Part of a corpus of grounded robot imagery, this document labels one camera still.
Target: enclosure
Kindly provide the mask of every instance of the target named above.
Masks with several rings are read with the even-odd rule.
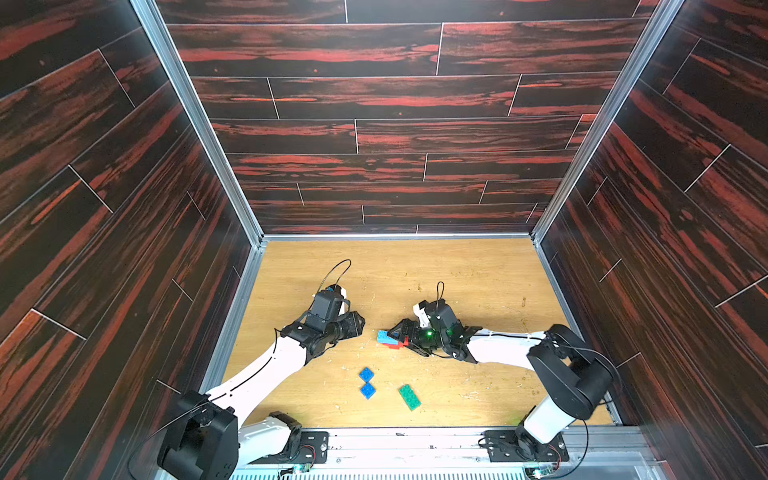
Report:
[[[328,432],[324,463],[233,478],[525,478],[478,441],[547,396],[534,372],[377,340],[438,282],[465,325],[563,324],[617,366],[545,478],[768,478],[764,4],[2,11],[0,477],[171,478],[181,396],[349,258],[362,335],[248,419]]]

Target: side wall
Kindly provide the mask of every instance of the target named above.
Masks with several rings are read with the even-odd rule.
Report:
[[[766,28],[688,0],[542,241],[680,480],[768,476]]]
[[[250,245],[127,0],[2,18],[0,478],[127,478]]]

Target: wooden wall panel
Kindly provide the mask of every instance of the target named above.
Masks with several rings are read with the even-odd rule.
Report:
[[[728,143],[639,81],[616,124],[682,190],[686,190]]]
[[[523,75],[509,115],[596,114],[617,71]]]
[[[565,175],[575,150],[432,154],[425,180],[535,180]]]
[[[170,25],[190,75],[362,77],[435,73],[440,24]]]
[[[0,478],[125,478],[175,402],[153,389],[166,361],[202,378],[250,244],[130,2],[16,7],[0,27]],[[182,331],[207,287],[218,327]]]
[[[146,100],[168,80],[142,28],[103,47],[101,53],[134,105]]]
[[[282,119],[506,117],[520,75],[274,78]]]
[[[0,339],[4,339],[109,217],[69,168],[0,223]]]
[[[443,190],[426,191],[435,185],[398,197],[347,185],[308,187],[308,202],[297,198],[298,186],[275,182],[562,178],[656,4],[161,0],[159,7],[251,205],[267,215],[270,232],[296,233],[293,214],[272,223],[270,206],[475,198],[445,200]],[[304,231],[331,231],[322,222],[334,216],[301,220]],[[487,232],[488,222],[495,220],[472,224]],[[353,227],[372,231],[336,228]]]
[[[594,160],[713,305],[768,273],[661,174],[618,126],[606,134]]]
[[[0,343],[0,392],[13,402],[0,419],[4,464],[85,341],[30,311]]]
[[[363,153],[472,152],[565,148],[578,116],[357,122]]]
[[[167,23],[345,23],[344,0],[159,0],[157,7]]]
[[[228,154],[227,158],[241,183],[253,180],[300,182],[423,180],[426,162],[426,155],[421,154]]]
[[[233,154],[354,154],[355,124],[323,120],[212,120]]]
[[[166,82],[72,167],[116,210],[160,163],[189,124],[173,87]]]
[[[617,71],[645,19],[447,24],[439,73]]]
[[[596,2],[507,2],[505,0],[347,0],[349,21],[360,23],[406,22],[519,22],[523,20],[575,20],[631,17],[634,0]]]
[[[2,18],[0,98],[140,27],[123,0],[8,4]]]
[[[699,41],[664,96],[768,167],[767,67]]]
[[[266,78],[192,77],[210,118],[277,119]]]
[[[131,110],[98,51],[0,100],[0,218]]]
[[[604,302],[574,314],[598,348],[637,345],[627,394],[679,480],[768,478],[766,18],[686,1],[567,202],[587,203],[608,245],[562,240],[594,231],[572,208],[542,242],[574,276],[621,258]],[[576,304],[589,287],[561,286]]]

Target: dark wood panel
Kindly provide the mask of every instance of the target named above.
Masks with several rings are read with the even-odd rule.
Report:
[[[560,185],[560,178],[544,180],[489,181],[483,191],[483,204],[547,203]]]
[[[418,233],[530,233],[537,219],[528,223],[427,223],[419,225]]]
[[[236,221],[226,195],[222,193],[213,212],[196,235],[186,239],[184,259],[175,269],[174,279],[190,297],[197,298],[208,270],[219,252],[232,241],[231,226]]]
[[[0,219],[132,109],[97,51],[2,99]]]
[[[361,153],[564,148],[579,117],[357,122]]]
[[[765,274],[766,269],[666,178],[616,124],[606,133],[595,160],[667,255],[713,305]]]
[[[347,0],[350,22],[519,22],[521,20],[575,20],[631,17],[635,0]]]
[[[160,0],[167,23],[344,23],[344,0]]]
[[[241,181],[240,187],[251,205],[303,205],[296,182]]]
[[[13,399],[0,415],[0,465],[10,457],[85,341],[36,312],[24,314],[0,343],[0,392]]]
[[[768,267],[768,170],[728,147],[688,196]]]
[[[280,118],[506,117],[520,75],[271,78]]]
[[[130,452],[138,449],[131,460],[131,473],[136,479],[151,480],[160,470],[157,466],[157,454],[160,451],[163,435],[156,435],[152,439],[141,443],[155,433],[161,426],[170,422],[181,412],[176,410],[180,395],[158,382],[147,385],[152,388],[147,399],[144,412],[137,419],[136,428],[129,439],[124,440],[124,447],[120,465],[116,468],[115,480],[129,480],[127,473],[127,461]]]
[[[403,223],[525,223],[535,204],[365,207],[367,225]]]
[[[509,115],[596,114],[618,75],[617,71],[523,75]]]
[[[169,25],[191,75],[432,75],[440,24]]]
[[[578,250],[583,256],[584,265],[580,265],[578,271],[582,274],[584,271],[591,272],[593,281],[599,283],[621,255],[605,236],[581,195],[569,196],[561,215],[564,231],[561,242],[572,245],[571,250]],[[572,255],[566,255],[566,258],[570,259]]]
[[[85,248],[110,213],[70,169],[0,223],[0,339]]]
[[[618,71],[645,22],[640,18],[447,24],[440,48],[439,73]]]
[[[187,192],[203,217],[208,218],[217,208],[224,190],[210,162],[207,162]]]
[[[768,280],[745,290],[718,308],[725,318],[747,342],[755,354],[768,365]]]
[[[290,225],[363,225],[362,208],[307,205],[306,207],[281,207],[277,205],[251,205],[259,219],[259,225],[286,227]]]
[[[93,431],[101,407],[107,404],[121,375],[124,372],[131,375],[127,372],[143,368],[143,353],[131,361],[131,356],[137,352],[136,349],[146,352],[142,349],[151,346],[152,350],[163,352],[167,348],[167,344],[152,346],[153,340],[166,340],[165,335],[155,335],[154,330],[164,325],[165,319],[154,318],[153,315],[162,305],[167,287],[172,284],[173,272],[185,254],[189,238],[203,223],[189,197],[183,195],[184,190],[178,195],[184,199],[182,202],[167,206],[170,210],[169,221],[124,282],[117,296],[110,296],[110,300],[113,300],[111,305],[93,328],[72,367],[45,406],[40,409],[12,457],[0,467],[0,475],[15,472],[18,476],[27,478],[63,477],[78,450],[86,443],[89,433]],[[91,272],[91,292],[98,292],[94,287],[95,283],[117,283],[116,279],[119,278],[116,276],[102,280],[96,272]],[[87,300],[89,298],[83,296],[74,298],[80,305],[101,309],[101,305],[96,301],[92,300],[88,304]],[[171,325],[165,326],[165,329],[162,331],[174,331]],[[143,342],[142,337],[148,339],[148,343]],[[155,362],[155,368],[159,368],[158,363],[161,364],[161,361]],[[138,372],[135,378],[143,379],[144,374],[145,372]],[[120,408],[119,405],[118,402],[114,407]],[[111,422],[107,422],[102,428],[109,430],[111,426]],[[98,448],[98,444],[99,441],[95,441],[94,447]]]
[[[200,288],[200,294],[192,302],[184,324],[178,330],[174,344],[168,352],[165,364],[157,374],[160,380],[181,392],[200,387],[202,376],[196,369],[201,368],[204,374],[206,366],[198,366],[196,359],[203,345],[210,344],[210,340],[206,343],[204,337],[216,322],[224,321],[226,312],[230,308],[226,298],[234,295],[234,290],[237,288],[236,284],[230,285],[230,277],[236,278],[237,275],[232,271],[228,261],[226,249],[228,245],[230,244],[225,243],[225,248],[220,250],[208,270],[203,286]],[[203,357],[210,358],[212,353],[213,348],[204,353]]]
[[[768,68],[700,41],[664,96],[768,167]]]
[[[2,7],[0,98],[140,27],[124,0],[15,6]]]
[[[191,330],[197,332],[197,335],[187,337],[186,330],[182,330],[174,342],[175,348],[176,343],[188,338],[191,346],[189,350],[183,348],[177,350],[186,353],[187,356],[172,365],[173,369],[169,368],[168,384],[179,385],[178,390],[181,392],[200,388],[237,286],[240,284],[240,278],[229,260],[231,260],[230,250],[223,248],[209,270],[205,284],[200,288],[200,295],[193,302],[187,315],[185,325],[189,323],[192,326]],[[170,367],[168,363],[172,362],[172,358],[168,357],[167,367]]]
[[[306,205],[441,205],[480,202],[484,182],[299,184]]]
[[[584,202],[589,204],[604,181],[605,174],[600,170],[600,165],[597,161],[590,161],[576,182],[576,191],[581,195]]]
[[[649,18],[656,10],[660,0],[640,0],[637,9],[634,11],[635,18]]]
[[[431,154],[425,180],[532,180],[561,178],[576,150]]]
[[[354,154],[355,124],[322,120],[216,120],[219,142],[237,154]]]
[[[416,233],[416,225],[267,225],[264,233],[327,235],[331,233]]]
[[[155,378],[191,304],[178,286],[168,285],[65,478],[113,478],[124,473],[124,460],[130,455],[125,442],[152,433],[140,429],[141,417],[151,405],[154,386],[167,388]]]
[[[167,82],[72,167],[116,210],[160,163],[188,125],[184,108]]]
[[[581,119],[576,125],[576,128],[571,135],[571,139],[568,141],[568,148],[579,148],[581,143],[587,137],[589,129],[592,128],[596,114],[583,114]]]
[[[695,35],[768,67],[766,6],[749,0],[686,2],[675,22]]]
[[[228,154],[227,158],[241,182],[423,180],[425,162],[425,155],[422,154]]]
[[[192,77],[192,83],[210,118],[277,119],[266,78]]]
[[[728,145],[642,81],[615,122],[682,190]]]
[[[101,49],[128,97],[139,105],[168,81],[143,28]]]
[[[768,372],[734,333],[733,326],[726,324],[693,288],[657,242],[658,235],[639,221],[612,180],[610,177],[605,182],[590,210],[666,329],[655,337],[652,352],[642,350],[643,354],[652,368],[669,372],[660,370],[659,380],[665,382],[667,394],[688,429],[697,436],[697,444],[703,449],[700,455],[719,459],[713,464],[719,472],[705,478],[761,478],[768,469],[763,471],[755,465],[752,444],[743,432],[768,432],[763,423],[768,392],[752,391],[745,396],[742,386],[764,384]],[[647,333],[655,335],[657,331]],[[715,338],[716,349],[712,348]],[[650,354],[658,360],[649,359]],[[683,372],[673,374],[678,368]],[[722,456],[715,457],[713,454],[719,450]],[[738,472],[730,470],[733,462],[739,464]]]
[[[698,41],[698,36],[670,25],[640,78],[659,93],[664,93]]]
[[[204,162],[190,129],[39,300],[37,310],[89,336]]]

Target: back wall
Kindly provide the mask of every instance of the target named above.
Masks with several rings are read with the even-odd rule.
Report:
[[[266,233],[530,232],[653,0],[160,0]]]

